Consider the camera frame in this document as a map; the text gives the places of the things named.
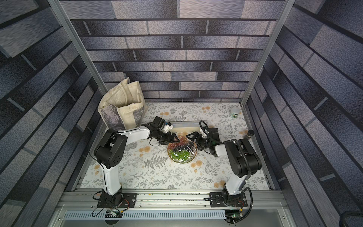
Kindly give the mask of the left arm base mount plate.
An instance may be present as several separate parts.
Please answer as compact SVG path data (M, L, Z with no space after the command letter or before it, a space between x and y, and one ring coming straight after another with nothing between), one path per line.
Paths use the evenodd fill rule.
M134 208L137 193L118 193L113 196L102 193L98 201L98 208Z

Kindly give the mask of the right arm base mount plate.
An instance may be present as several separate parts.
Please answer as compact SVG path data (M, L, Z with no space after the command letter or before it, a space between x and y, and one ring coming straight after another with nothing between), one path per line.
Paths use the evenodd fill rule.
M221 193L209 193L209 198L207 199L210 202L210 206L212 208L224 208L224 207L232 207L232 208L245 208L248 207L248 202L245 196L245 193L240 193L238 195L229 195L224 192Z

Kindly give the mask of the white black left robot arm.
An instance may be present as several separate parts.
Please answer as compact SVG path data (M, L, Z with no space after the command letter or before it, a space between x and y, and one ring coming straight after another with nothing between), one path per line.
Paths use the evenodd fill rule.
M108 129L104 132L94 156L103 168L105 182L103 190L108 195L113 196L121 189L118 168L127 145L146 139L156 139L160 145L180 142L176 133L164 130L166 126L170 124L156 117L151 123L142 124L138 128L125 131Z

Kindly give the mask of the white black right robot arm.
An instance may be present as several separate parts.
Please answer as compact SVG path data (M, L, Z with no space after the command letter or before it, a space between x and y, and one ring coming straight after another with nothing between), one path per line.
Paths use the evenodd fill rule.
M239 195L251 176L262 168L262 162L248 137L222 142L217 128L202 127L201 132L190 133L186 138L196 143L198 150L207 148L215 157L228 157L232 174L224 186L225 195Z

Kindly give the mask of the cream plastic wrap dispenser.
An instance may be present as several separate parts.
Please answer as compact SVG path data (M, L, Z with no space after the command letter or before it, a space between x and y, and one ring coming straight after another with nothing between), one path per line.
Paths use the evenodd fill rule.
M170 122L173 128L170 132L195 132L200 131L199 121Z

